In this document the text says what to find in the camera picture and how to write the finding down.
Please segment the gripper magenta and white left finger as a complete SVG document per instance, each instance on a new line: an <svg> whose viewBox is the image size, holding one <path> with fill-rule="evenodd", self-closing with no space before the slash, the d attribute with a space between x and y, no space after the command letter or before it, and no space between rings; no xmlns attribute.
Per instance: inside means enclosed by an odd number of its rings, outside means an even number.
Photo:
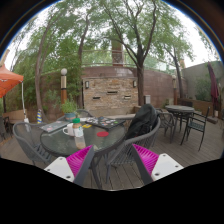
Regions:
<svg viewBox="0 0 224 224"><path fill-rule="evenodd" d="M58 157L45 168L45 171L82 186L93 157L94 149L90 145L67 158Z"/></svg>

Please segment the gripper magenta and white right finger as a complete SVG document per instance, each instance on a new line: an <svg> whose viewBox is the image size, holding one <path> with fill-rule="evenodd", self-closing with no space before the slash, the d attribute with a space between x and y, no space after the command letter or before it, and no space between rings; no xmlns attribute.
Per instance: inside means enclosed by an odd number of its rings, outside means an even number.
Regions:
<svg viewBox="0 0 224 224"><path fill-rule="evenodd" d="M136 144L133 144L131 149L144 184L152 183L183 169L182 165L166 153L158 155Z"/></svg>

